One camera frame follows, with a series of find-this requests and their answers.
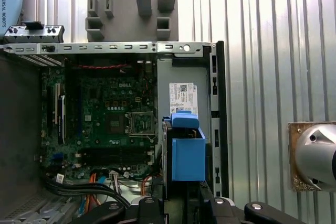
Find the black cable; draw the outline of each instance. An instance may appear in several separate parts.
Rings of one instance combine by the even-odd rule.
[[[107,190],[100,190],[100,189],[62,189],[62,188],[56,188],[53,186],[50,186],[49,184],[46,184],[46,188],[48,191],[51,193],[57,194],[57,195],[63,195],[63,196],[81,196],[81,195],[94,195],[94,194],[102,194],[102,195],[107,195],[110,196],[123,205],[125,205],[126,208],[130,207],[130,203],[122,196],[117,195],[113,191],[107,191]]]
[[[115,198],[120,203],[124,204],[126,207],[130,206],[130,203],[121,195],[116,194],[110,187],[103,185],[103,184],[78,184],[78,185],[67,185],[67,184],[60,184],[54,182],[50,179],[44,180],[45,186],[52,192],[62,192],[62,193],[79,193],[77,196],[85,195],[86,194],[102,194],[108,195],[110,197]]]

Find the red wire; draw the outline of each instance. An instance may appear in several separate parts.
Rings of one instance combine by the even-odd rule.
[[[106,67],[94,67],[94,66],[85,66],[85,65],[74,65],[74,66],[79,67],[79,68],[86,68],[86,69],[111,69],[111,68],[126,67],[128,66],[128,64],[111,65],[111,66],[106,66]]]

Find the sticker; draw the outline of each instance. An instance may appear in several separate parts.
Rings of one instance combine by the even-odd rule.
[[[198,113],[197,106],[197,86],[189,83],[170,83],[170,112],[175,113],[180,110],[189,110]]]
[[[56,182],[63,184],[63,180],[64,180],[64,175],[58,173],[56,176]]]

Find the gray plastic mount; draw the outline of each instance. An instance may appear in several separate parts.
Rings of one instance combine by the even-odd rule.
[[[89,42],[178,41],[176,0],[88,0]]]

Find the vent grille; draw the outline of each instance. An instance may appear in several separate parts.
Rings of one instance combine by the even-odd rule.
[[[5,219],[13,219],[18,215],[35,209],[44,201],[45,198],[42,194],[35,194],[30,199],[28,199],[27,202],[24,203],[22,206],[18,207],[16,210],[7,215]]]

